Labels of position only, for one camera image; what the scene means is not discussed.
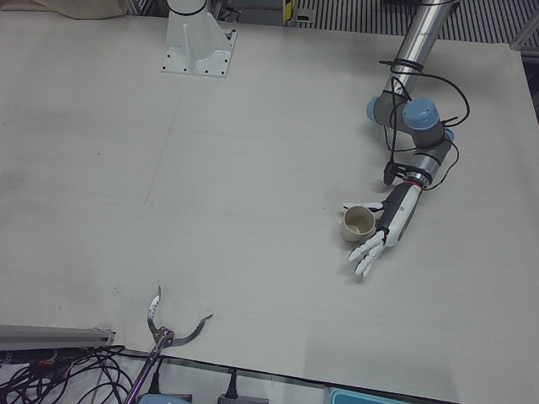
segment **robotic hand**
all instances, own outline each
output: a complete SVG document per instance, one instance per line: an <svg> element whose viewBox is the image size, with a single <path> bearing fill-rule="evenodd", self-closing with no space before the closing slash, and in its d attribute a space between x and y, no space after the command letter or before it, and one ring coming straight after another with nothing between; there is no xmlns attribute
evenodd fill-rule
<svg viewBox="0 0 539 404"><path fill-rule="evenodd" d="M366 242L355 248L348 260L359 260L355 274L365 277L371 271L373 263L380 257L386 247L395 246L403 236L415 206L421 195L421 187L412 181L399 184L385 200L377 203L361 204L371 212L382 212L376 223L376 232Z"/></svg>
<svg viewBox="0 0 539 404"><path fill-rule="evenodd" d="M367 116L373 123L393 129L393 136L396 136L397 131L409 134L414 142L415 152L409 164L403 164L393 160L395 141L393 140L392 148L387 146L392 154L384 170L384 183L392 184L395 177L403 181L382 202L360 205L371 212L381 212L382 215L375 224L374 234L355 248L348 257L350 262L358 262L355 268L356 275L368 275L373 263L385 248L397 245L412 219L422 191L433 183L451 147L454 146L456 149L453 143L454 135L447 129L449 125L446 125L446 122L451 120L441 121L440 114L431 99L412 100L409 94L417 76L436 78L423 73L423 63L451 8L458 2L459 0L451 2L423 0L401 44L397 58L391 62L383 62L391 66L391 75L382 94L374 97L367 105ZM438 186L443 179L430 188Z"/></svg>

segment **electrical cord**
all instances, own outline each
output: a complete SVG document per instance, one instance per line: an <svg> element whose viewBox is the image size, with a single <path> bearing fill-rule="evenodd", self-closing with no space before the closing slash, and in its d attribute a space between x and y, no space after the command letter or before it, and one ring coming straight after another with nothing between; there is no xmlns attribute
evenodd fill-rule
<svg viewBox="0 0 539 404"><path fill-rule="evenodd" d="M432 78L432 79L435 79L435 80L439 80L441 82L445 82L446 84L453 87L455 89L455 91L457 91L458 94L461 96L462 101L464 102L464 104L466 106L466 113L464 114L464 116L458 122L456 122L454 124L448 125L449 122L451 122L453 120L458 120L457 116L453 117L453 118L449 118L448 120L442 120L442 124L443 124L443 126L445 128L451 128L451 127L458 126L461 123L463 123L465 120L467 120L468 117L470 116L470 103L468 102L466 94L464 94L464 92L454 82L452 82L451 80L448 80L447 78L442 77L442 76L437 76L435 74L429 74L429 73L425 73L425 72L400 72L400 71L397 71L397 70L395 70L396 66L411 67L411 66L404 65L399 59L396 59L394 61L379 61L378 63L380 63L382 65L389 65L390 66L390 72L392 74L403 74L405 76L419 76L419 77Z"/></svg>
<svg viewBox="0 0 539 404"><path fill-rule="evenodd" d="M114 356L145 358L142 355L122 353L124 349L123 346L89 349L84 355L75 359L66 359L47 366L40 363L29 364L0 385L0 404L41 404L46 397L50 397L53 391L60 388L53 400L51 397L47 400L51 404L56 404L64 396L71 379L94 370L101 370L107 380L87 391L79 403L95 391L108 386L111 391L101 401L102 404L105 404L112 396L121 404L121 396L128 394L132 381L129 375L120 368Z"/></svg>
<svg viewBox="0 0 539 404"><path fill-rule="evenodd" d="M469 115L470 115L470 104L469 104L469 102L467 100L466 94L464 94L464 92L454 82L452 82L451 80L448 80L448 79L446 79L445 77L442 77L442 76L437 76L437 75L434 75L434 74L424 73L423 72L423 66L418 64L418 63L412 62L412 61L407 61L407 60L402 60L402 59L395 59L394 61L380 61L380 63L385 64L385 65L389 65L390 66L390 71L391 71L392 74L419 76L419 77L427 77L427 78L432 78L432 79L435 79L435 80L440 80L442 82L445 82L445 83L449 84L452 88L454 88L459 93L459 95L461 96L461 98L462 98L462 100L463 100L463 102L464 102L464 104L466 106L466 113L460 120L458 120L458 117L450 118L448 120L442 120L441 123L442 123L444 129L445 128L451 128L451 127L454 127L454 126L458 126L469 117ZM409 67L409 68L414 69L415 72L400 72L400 71L397 71L395 69L396 66ZM385 138L386 138L386 146L387 146L387 149L391 152L390 157L389 157L389 162L386 165L386 170L384 170L384 182L391 183L392 179L394 177L404 178L404 175L407 172L407 170L415 171L417 173L421 173L426 178L428 178L429 181L431 181L432 177L430 175L425 175L425 174L428 174L428 173L425 172L424 170L418 169L416 167L407 166L405 164L397 163L397 162L394 161L394 155L395 155L396 152L410 152L412 150L417 150L417 147L413 147L413 148L409 148L409 149L399 149L399 150L396 149L397 132L398 132L397 131L397 108L401 104L404 104L404 102L397 103L397 94L395 92L395 82L398 83L398 85L402 89L403 96L408 101L412 100L412 98L410 97L410 94L409 94L408 90L406 89L406 86L404 86L403 82L398 77L392 76L392 78L391 78L392 112L391 112L391 115L390 115L390 121L392 121L393 138L392 138L392 145L389 146L389 141L387 139L387 129L384 126L384 135L385 135ZM453 120L458 120L458 121L456 123L449 124L449 122L452 122ZM458 150L458 147L456 147L455 143L453 141L449 140L449 139L444 139L443 141L449 141L451 143L451 148L455 148L455 151L456 151L455 161L447 168L446 173L442 177L441 181L439 181L439 183L437 183L436 185L434 185L432 187L429 187L429 188L425 187L424 188L425 191L430 191L432 189L436 189L440 185L442 185L444 183L444 181L446 180L450 170L453 167L455 167L455 165L458 163L458 161L460 159L460 151Z"/></svg>
<svg viewBox="0 0 539 404"><path fill-rule="evenodd" d="M444 176L441 178L441 180L439 181L439 183L437 183L436 185L433 185L432 187L430 188L423 188L423 191L430 191L432 189L435 189L435 188L438 188L440 185L443 184L443 182L446 180L447 178L447 175L449 174L450 170L456 166L456 164L458 163L458 160L459 158L461 158L461 153L459 152L458 150L458 147L456 147L456 144L453 142L453 141L450 141L449 139L445 139L445 141L449 141L451 143L451 147L455 147L455 151L456 151L456 157L455 157L455 161L447 168L446 170L446 173L444 174Z"/></svg>

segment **white table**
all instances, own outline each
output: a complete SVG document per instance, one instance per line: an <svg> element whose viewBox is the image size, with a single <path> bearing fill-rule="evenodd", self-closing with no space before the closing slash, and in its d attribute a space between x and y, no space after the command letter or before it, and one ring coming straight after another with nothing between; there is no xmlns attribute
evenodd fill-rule
<svg viewBox="0 0 539 404"><path fill-rule="evenodd" d="M168 354L470 403L539 402L539 135L519 55L440 41L462 160L359 283L365 106L400 38L242 25L227 79L161 73L166 19L0 13L0 322L198 339ZM444 117L463 107L422 81Z"/></svg>

